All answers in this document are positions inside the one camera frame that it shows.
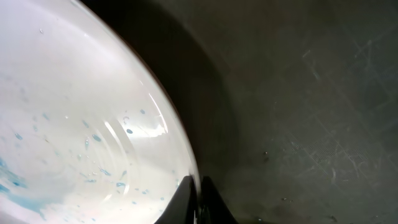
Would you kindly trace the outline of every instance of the white bowl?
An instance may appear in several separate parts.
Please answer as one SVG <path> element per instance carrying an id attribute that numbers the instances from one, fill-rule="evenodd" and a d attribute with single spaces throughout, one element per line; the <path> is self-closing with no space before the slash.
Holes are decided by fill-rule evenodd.
<path id="1" fill-rule="evenodd" d="M 0 223 L 154 223 L 198 180 L 167 97 L 85 6 L 0 1 L 0 30 Z"/>

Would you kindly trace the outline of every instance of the black object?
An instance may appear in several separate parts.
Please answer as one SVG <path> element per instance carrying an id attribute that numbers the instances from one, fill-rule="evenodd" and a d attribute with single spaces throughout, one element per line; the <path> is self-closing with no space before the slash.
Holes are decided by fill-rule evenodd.
<path id="1" fill-rule="evenodd" d="M 155 224 L 192 224 L 197 217 L 197 224 L 238 224 L 210 177 L 203 178 L 201 190 L 201 204 L 198 204 L 193 178 L 184 177 L 169 205 Z"/>

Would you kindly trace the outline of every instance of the dark gray surface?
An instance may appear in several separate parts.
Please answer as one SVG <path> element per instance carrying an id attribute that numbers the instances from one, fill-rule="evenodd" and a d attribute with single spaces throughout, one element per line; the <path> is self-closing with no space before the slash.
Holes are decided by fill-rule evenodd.
<path id="1" fill-rule="evenodd" d="M 157 75 L 240 223 L 398 223 L 398 2 L 83 2 Z"/>

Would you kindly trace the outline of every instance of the water droplet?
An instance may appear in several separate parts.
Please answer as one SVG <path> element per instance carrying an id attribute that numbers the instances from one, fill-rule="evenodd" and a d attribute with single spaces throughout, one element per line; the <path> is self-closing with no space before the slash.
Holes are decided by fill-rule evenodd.
<path id="1" fill-rule="evenodd" d="M 86 128 L 89 128 L 89 126 L 85 120 L 82 120 L 81 122 L 83 122 L 83 124 L 86 126 Z"/>
<path id="2" fill-rule="evenodd" d="M 43 113 L 43 118 L 45 118 L 47 121 L 50 121 L 50 118 L 45 113 Z"/>
<path id="3" fill-rule="evenodd" d="M 101 141 L 100 137 L 98 137 L 96 134 L 93 134 L 93 138 L 95 141 L 98 141 L 98 142 Z"/>
<path id="4" fill-rule="evenodd" d="M 105 175 L 111 175 L 108 171 L 104 169 L 99 168 L 99 171 L 103 172 Z"/>
<path id="5" fill-rule="evenodd" d="M 23 139 L 23 137 L 20 136 L 18 133 L 15 134 L 15 137 L 17 137 L 19 140 L 22 140 L 22 139 Z"/>

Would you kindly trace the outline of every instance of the blue stain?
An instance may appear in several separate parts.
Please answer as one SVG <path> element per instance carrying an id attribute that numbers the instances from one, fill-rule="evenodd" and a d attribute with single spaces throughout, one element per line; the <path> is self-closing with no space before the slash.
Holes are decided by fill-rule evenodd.
<path id="1" fill-rule="evenodd" d="M 96 134 L 93 134 L 93 139 L 94 139 L 95 141 L 98 141 L 98 142 L 101 141 L 100 137 L 98 137 Z"/>
<path id="2" fill-rule="evenodd" d="M 22 140 L 22 139 L 23 139 L 23 137 L 20 136 L 18 133 L 15 133 L 15 137 L 17 137 L 19 140 Z"/>
<path id="3" fill-rule="evenodd" d="M 122 173 L 122 176 L 120 177 L 120 179 L 122 179 L 123 178 L 123 176 L 124 175 L 126 175 L 127 174 L 127 171 L 125 170 L 125 171 L 123 171 L 123 173 Z"/>
<path id="4" fill-rule="evenodd" d="M 3 159 L 1 159 L 1 157 L 0 157 L 0 167 L 4 167 L 4 168 L 7 169 L 6 161 L 4 161 Z"/>
<path id="5" fill-rule="evenodd" d="M 82 175 L 83 177 L 86 177 L 86 178 L 88 178 L 86 175 L 84 175 L 84 174 L 82 174 L 82 173 L 79 173 L 80 175 Z"/>
<path id="6" fill-rule="evenodd" d="M 83 124 L 86 126 L 86 128 L 89 128 L 89 126 L 85 120 L 82 120 L 81 122 L 83 122 Z"/>
<path id="7" fill-rule="evenodd" d="M 103 172 L 105 175 L 111 175 L 108 171 L 104 170 L 104 169 L 99 169 L 99 171 Z"/>
<path id="8" fill-rule="evenodd" d="M 7 187 L 0 184 L 0 192 L 8 193 L 8 192 L 10 192 L 10 190 Z"/>
<path id="9" fill-rule="evenodd" d="M 45 113 L 43 113 L 43 118 L 45 118 L 47 121 L 50 121 L 50 118 Z"/>

